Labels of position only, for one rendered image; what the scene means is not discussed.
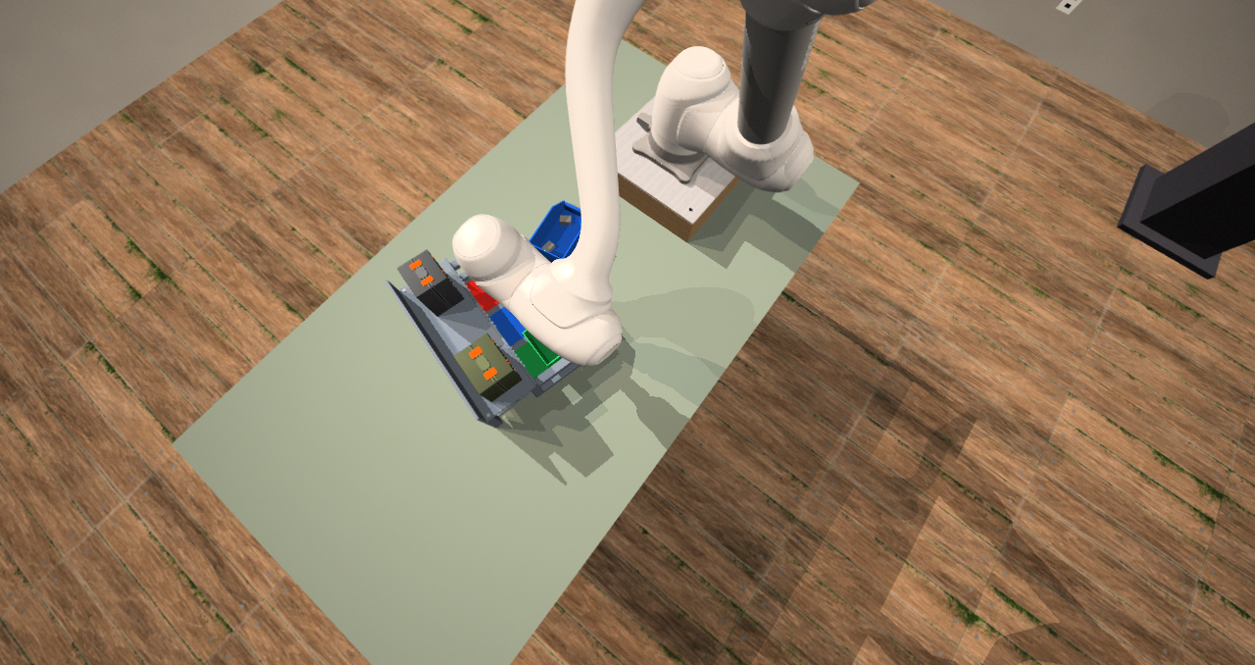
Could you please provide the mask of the dark grey metal shelf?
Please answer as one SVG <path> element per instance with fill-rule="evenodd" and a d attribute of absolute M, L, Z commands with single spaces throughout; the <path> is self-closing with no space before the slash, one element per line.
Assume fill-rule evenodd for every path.
<path fill-rule="evenodd" d="M 439 266 L 444 269 L 446 275 L 456 284 L 466 300 L 461 300 L 438 317 L 430 312 L 430 309 L 425 307 L 425 304 L 420 302 L 420 299 L 414 297 L 410 286 L 405 285 L 398 290 L 388 280 L 385 284 L 404 309 L 405 315 L 410 317 L 415 330 L 420 332 L 420 338 L 425 340 L 435 363 L 446 371 L 447 378 L 466 400 L 468 409 L 474 412 L 477 422 L 483 422 L 497 429 L 503 424 L 498 417 L 502 412 L 507 412 L 508 407 L 515 407 L 521 398 L 528 396 L 531 391 L 536 396 L 543 395 L 547 389 L 567 378 L 579 365 L 569 363 L 566 358 L 560 358 L 558 363 L 546 366 L 538 358 L 536 349 L 530 346 L 527 338 L 522 334 L 526 329 L 520 324 L 520 317 L 515 317 L 496 299 L 484 294 L 474 281 L 468 279 L 466 272 L 457 275 L 457 269 L 461 269 L 457 258 L 451 260 L 451 263 L 444 258 Z M 520 371 L 520 378 L 522 378 L 516 386 L 511 386 L 494 402 L 477 395 L 474 385 L 454 358 L 457 353 L 471 346 L 471 343 L 486 332 L 502 349 L 508 363 L 515 366 L 516 371 Z"/>

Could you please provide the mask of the olive green case with orange latches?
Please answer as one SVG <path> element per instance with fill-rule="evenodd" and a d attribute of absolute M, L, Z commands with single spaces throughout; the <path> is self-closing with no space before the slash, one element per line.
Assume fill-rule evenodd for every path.
<path fill-rule="evenodd" d="M 462 349 L 454 355 L 457 364 L 466 371 L 466 376 L 474 385 L 478 395 L 494 402 L 496 398 L 516 386 L 522 378 L 520 371 L 508 363 L 502 349 L 486 332 L 482 338 L 471 343 L 471 346 Z"/>

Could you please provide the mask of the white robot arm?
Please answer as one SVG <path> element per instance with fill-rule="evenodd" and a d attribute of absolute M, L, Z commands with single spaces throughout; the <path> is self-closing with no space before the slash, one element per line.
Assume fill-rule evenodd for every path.
<path fill-rule="evenodd" d="M 525 235 L 489 215 L 471 217 L 453 237 L 468 279 L 520 317 L 538 343 L 582 366 L 601 364 L 622 344 L 609 284 L 620 236 L 612 72 L 625 30 L 644 3 L 577 0 L 574 8 L 566 54 L 581 203 L 574 253 L 551 263 Z M 661 75 L 653 115 L 636 119 L 648 133 L 633 143 L 633 154 L 648 157 L 681 184 L 709 156 L 756 188 L 788 191 L 813 161 L 794 100 L 821 18 L 863 11 L 876 0 L 739 3 L 745 11 L 739 89 L 717 51 L 695 45 L 678 53 Z"/>

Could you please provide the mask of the blue bin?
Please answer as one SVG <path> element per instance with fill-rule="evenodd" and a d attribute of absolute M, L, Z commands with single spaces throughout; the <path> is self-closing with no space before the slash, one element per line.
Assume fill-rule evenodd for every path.
<path fill-rule="evenodd" d="M 560 215 L 569 215 L 571 217 L 570 226 L 560 226 Z M 530 243 L 536 246 L 538 253 L 542 253 L 545 258 L 548 258 L 552 263 L 557 258 L 569 258 L 574 250 L 577 248 L 579 236 L 581 235 L 581 210 L 577 206 L 565 203 L 553 205 L 550 212 L 542 220 L 541 225 L 530 237 Z M 545 243 L 555 243 L 552 252 L 545 252 L 541 246 Z M 570 246 L 571 245 L 571 246 Z"/>

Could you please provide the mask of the green bin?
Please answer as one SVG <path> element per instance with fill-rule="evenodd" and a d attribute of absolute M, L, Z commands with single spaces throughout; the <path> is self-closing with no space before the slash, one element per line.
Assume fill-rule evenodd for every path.
<path fill-rule="evenodd" d="M 525 332 L 522 334 L 525 335 L 525 338 L 527 338 L 530 346 L 536 349 L 538 358 L 542 358 L 542 361 L 545 363 L 546 366 L 552 366 L 553 364 L 558 363 L 560 356 L 556 355 L 556 353 L 551 351 L 550 348 L 546 348 L 543 346 L 542 343 L 538 343 L 538 340 L 533 338 L 533 335 L 530 335 L 527 330 L 525 330 Z"/>

